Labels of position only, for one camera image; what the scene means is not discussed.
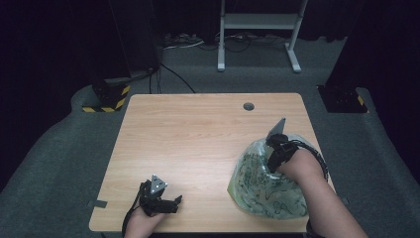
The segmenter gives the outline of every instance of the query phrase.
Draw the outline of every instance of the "hole in table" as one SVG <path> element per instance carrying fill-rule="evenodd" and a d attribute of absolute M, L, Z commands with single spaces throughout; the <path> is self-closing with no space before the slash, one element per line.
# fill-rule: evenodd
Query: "hole in table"
<path fill-rule="evenodd" d="M 252 111 L 252 110 L 254 110 L 254 108 L 256 108 L 256 107 L 254 106 L 253 103 L 251 103 L 251 102 L 244 103 L 244 109 L 245 110 Z"/>

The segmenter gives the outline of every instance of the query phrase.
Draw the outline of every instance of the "white shelf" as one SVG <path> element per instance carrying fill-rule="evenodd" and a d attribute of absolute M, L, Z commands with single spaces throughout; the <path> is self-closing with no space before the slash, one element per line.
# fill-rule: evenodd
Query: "white shelf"
<path fill-rule="evenodd" d="M 225 29 L 293 30 L 297 14 L 226 14 Z"/>

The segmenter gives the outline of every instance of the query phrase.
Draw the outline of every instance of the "tabletop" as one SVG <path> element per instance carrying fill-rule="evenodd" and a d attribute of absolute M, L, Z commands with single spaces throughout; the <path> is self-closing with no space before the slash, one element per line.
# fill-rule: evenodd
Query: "tabletop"
<path fill-rule="evenodd" d="M 251 215 L 227 191 L 246 147 L 283 117 L 285 134 L 298 134 L 320 151 L 297 93 L 132 96 L 98 194 L 107 205 L 94 208 L 90 229 L 121 231 L 140 183 L 157 175 L 168 183 L 162 199 L 182 195 L 182 202 L 156 232 L 305 232 L 308 217 Z"/>

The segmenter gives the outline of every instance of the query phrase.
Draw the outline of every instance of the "plastic bag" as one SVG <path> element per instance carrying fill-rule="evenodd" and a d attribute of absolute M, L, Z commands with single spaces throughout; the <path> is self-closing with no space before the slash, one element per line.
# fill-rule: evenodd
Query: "plastic bag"
<path fill-rule="evenodd" d="M 298 135 L 287 137 L 311 145 Z M 306 216 L 306 201 L 299 185 L 283 174 L 269 172 L 266 163 L 271 153 L 265 139 L 251 143 L 238 160 L 228 192 L 251 214 L 274 219 Z"/>

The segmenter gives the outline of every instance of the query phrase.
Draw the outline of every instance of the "shelf leg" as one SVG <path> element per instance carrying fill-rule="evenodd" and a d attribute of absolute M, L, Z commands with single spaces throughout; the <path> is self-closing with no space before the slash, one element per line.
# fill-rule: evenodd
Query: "shelf leg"
<path fill-rule="evenodd" d="M 222 0 L 220 11 L 219 52 L 217 56 L 217 70 L 225 70 L 225 0 Z"/>
<path fill-rule="evenodd" d="M 302 0 L 299 14 L 294 24 L 293 33 L 291 34 L 290 44 L 285 44 L 287 54 L 289 56 L 291 66 L 293 67 L 294 72 L 302 71 L 302 68 L 300 68 L 299 62 L 297 61 L 296 54 L 294 53 L 294 45 L 296 44 L 297 35 L 299 34 L 300 25 L 302 24 L 303 15 L 305 13 L 305 8 L 306 8 L 307 3 L 308 3 L 308 0 Z"/>

